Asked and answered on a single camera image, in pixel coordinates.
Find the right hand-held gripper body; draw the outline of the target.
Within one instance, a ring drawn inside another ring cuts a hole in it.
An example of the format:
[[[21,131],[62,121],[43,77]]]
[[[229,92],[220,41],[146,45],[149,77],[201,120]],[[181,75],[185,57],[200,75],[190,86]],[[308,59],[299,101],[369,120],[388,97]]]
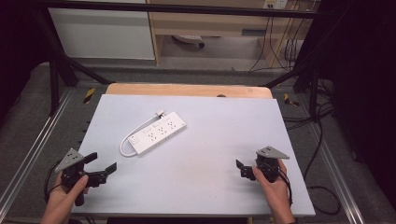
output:
[[[262,171],[266,179],[273,183],[279,176],[278,159],[288,160],[290,157],[274,147],[264,147],[256,151],[257,167]]]

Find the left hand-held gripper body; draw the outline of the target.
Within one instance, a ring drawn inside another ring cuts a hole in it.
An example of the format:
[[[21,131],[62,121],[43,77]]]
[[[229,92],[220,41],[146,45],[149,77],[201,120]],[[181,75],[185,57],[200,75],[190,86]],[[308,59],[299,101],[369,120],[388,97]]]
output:
[[[65,156],[61,159],[60,163],[56,167],[56,172],[62,173],[62,181],[61,183],[67,188],[73,188],[78,180],[86,175],[89,180],[86,185],[87,188],[97,188],[102,184],[106,183],[108,178],[108,174],[106,173],[106,169],[104,171],[97,172],[86,172],[84,170],[85,163],[84,157],[78,151],[70,148]]]

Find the white power strip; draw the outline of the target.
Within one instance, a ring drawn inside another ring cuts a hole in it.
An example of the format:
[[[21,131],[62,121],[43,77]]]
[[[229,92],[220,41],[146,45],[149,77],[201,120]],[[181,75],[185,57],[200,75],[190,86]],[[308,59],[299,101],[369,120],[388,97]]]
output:
[[[187,128],[186,122],[172,112],[127,138],[136,154],[149,151]]]

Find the person's right hand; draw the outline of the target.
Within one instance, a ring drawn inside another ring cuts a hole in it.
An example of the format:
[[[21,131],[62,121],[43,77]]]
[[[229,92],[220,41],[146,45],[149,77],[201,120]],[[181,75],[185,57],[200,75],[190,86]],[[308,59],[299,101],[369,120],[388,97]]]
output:
[[[256,166],[253,166],[252,170],[262,187],[272,214],[291,213],[286,183],[282,179],[271,183]]]

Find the person's left hand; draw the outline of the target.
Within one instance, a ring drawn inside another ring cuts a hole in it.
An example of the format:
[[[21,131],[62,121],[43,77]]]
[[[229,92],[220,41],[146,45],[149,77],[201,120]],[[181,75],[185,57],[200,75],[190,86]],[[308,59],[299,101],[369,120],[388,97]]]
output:
[[[45,214],[69,214],[81,192],[85,192],[86,185],[89,178],[84,175],[81,177],[76,185],[69,189],[64,190],[61,185],[62,175],[58,174],[54,190],[49,194],[49,201],[45,210]]]

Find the pale grey table board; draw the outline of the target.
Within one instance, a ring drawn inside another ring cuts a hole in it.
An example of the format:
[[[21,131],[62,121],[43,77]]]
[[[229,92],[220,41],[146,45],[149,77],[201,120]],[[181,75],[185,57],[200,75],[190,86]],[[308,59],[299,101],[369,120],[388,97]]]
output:
[[[158,110],[178,113],[187,127],[141,156],[125,158],[122,139]],[[106,184],[91,189],[75,213],[104,216],[264,216],[270,210],[260,185],[241,177],[257,150],[288,155],[292,212],[314,215],[302,172],[274,99],[105,94],[79,151],[96,152],[87,170],[116,163]]]

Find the yellow black floor tape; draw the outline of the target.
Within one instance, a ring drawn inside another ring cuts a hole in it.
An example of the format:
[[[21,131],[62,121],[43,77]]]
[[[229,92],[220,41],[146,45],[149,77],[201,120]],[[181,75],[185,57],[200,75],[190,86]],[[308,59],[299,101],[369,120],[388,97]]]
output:
[[[83,100],[83,104],[84,105],[86,105],[86,104],[88,104],[90,102],[94,92],[95,92],[95,88],[89,88],[88,89],[88,91],[87,91],[87,93],[86,93],[86,95],[84,97],[84,100]]]
[[[300,106],[298,102],[292,101],[287,93],[284,93],[284,103],[286,105]]]

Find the wooden table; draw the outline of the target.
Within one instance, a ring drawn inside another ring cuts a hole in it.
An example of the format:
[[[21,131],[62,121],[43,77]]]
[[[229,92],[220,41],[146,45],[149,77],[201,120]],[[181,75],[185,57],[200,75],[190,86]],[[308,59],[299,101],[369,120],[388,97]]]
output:
[[[233,98],[272,99],[268,88],[224,85],[190,85],[190,84],[148,84],[148,83],[113,83],[106,94],[128,95],[166,95],[166,96],[205,96]]]

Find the white cabinet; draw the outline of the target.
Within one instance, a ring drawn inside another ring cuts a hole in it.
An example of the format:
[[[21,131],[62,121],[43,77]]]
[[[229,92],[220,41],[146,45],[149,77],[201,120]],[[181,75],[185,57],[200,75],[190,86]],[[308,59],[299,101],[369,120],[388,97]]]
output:
[[[49,13],[70,57],[155,58],[147,12],[50,8]]]

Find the black curtain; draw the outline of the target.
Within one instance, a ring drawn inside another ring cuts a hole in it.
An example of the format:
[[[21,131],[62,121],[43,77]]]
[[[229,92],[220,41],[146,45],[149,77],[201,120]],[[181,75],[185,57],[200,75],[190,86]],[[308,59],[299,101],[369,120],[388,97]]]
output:
[[[396,0],[354,0],[321,74],[353,149],[396,209]]]
[[[0,121],[21,94],[31,71],[47,60],[29,0],[0,0]]]

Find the office chair base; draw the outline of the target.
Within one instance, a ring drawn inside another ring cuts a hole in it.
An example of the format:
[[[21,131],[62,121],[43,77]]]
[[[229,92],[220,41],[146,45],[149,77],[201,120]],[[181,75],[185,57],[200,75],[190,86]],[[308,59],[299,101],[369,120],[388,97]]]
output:
[[[199,35],[174,35],[174,39],[187,44],[197,45],[199,48],[203,48],[205,43]]]

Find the light wooden desk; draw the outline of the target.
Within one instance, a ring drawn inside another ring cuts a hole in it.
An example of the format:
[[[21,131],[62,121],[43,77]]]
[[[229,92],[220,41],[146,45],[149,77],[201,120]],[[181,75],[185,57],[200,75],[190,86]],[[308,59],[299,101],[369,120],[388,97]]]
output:
[[[268,9],[262,7],[264,0],[146,0],[146,2],[164,5]],[[283,9],[308,11],[317,4],[311,0],[288,0]],[[286,46],[287,41],[305,39],[312,23],[310,19],[184,13],[150,12],[148,17],[152,34],[156,37],[163,35],[257,37],[264,48],[264,59],[270,67],[280,65],[281,50]]]

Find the aluminium floor rail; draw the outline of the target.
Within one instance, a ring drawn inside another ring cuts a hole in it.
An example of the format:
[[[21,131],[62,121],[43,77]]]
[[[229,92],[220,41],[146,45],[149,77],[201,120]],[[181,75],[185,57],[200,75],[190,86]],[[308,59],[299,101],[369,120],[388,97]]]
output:
[[[34,143],[30,147],[27,155],[24,157],[19,169],[12,177],[10,183],[7,185],[7,188],[3,195],[0,197],[0,222],[6,217],[9,208],[14,203],[15,198],[21,190],[24,181],[31,172],[37,158],[39,157],[53,129],[58,123],[59,118],[63,114],[64,109],[66,108],[73,91],[74,88],[67,88],[64,91],[60,100],[59,107],[55,110],[54,114],[49,116],[49,118],[46,120],[45,125],[43,126],[38,137],[35,139]]]
[[[332,154],[330,145],[325,138],[322,124],[319,121],[313,122],[309,125],[309,128],[317,144],[314,147],[315,156],[309,162],[309,166],[304,170],[304,177],[312,181],[312,176],[315,174],[315,159],[321,157],[326,169],[324,176],[328,177],[332,182],[333,190],[340,204],[340,211],[345,213],[350,224],[364,224],[365,220],[361,214],[361,210],[352,195],[346,178],[342,174],[342,169]]]

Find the black metal frame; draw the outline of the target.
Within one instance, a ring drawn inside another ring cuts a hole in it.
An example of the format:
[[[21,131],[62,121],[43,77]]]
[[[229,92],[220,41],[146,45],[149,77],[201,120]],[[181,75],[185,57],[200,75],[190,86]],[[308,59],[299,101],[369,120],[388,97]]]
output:
[[[328,14],[312,11],[282,10],[282,9],[258,9],[247,7],[210,7],[210,6],[188,6],[188,5],[164,5],[164,4],[138,4],[119,2],[97,2],[97,1],[74,1],[74,0],[35,0],[31,7],[32,14],[36,19],[43,35],[46,37],[49,47],[49,65],[51,80],[51,113],[59,106],[59,87],[57,74],[61,75],[67,86],[76,86],[78,79],[72,70],[75,67],[88,77],[102,84],[110,84],[107,80],[82,64],[77,63],[66,55],[61,47],[61,41],[57,40],[56,32],[50,29],[48,21],[42,12],[45,8],[67,8],[88,10],[111,10],[111,11],[138,11],[155,13],[178,13],[178,14],[212,14],[233,15],[269,18],[298,18],[298,19],[324,19]]]

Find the white wall socket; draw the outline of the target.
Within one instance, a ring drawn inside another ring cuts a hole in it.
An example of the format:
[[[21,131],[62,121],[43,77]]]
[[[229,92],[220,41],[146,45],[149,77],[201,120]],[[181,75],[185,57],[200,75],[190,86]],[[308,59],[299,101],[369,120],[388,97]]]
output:
[[[262,7],[268,9],[283,9],[286,7],[288,0],[264,0]]]

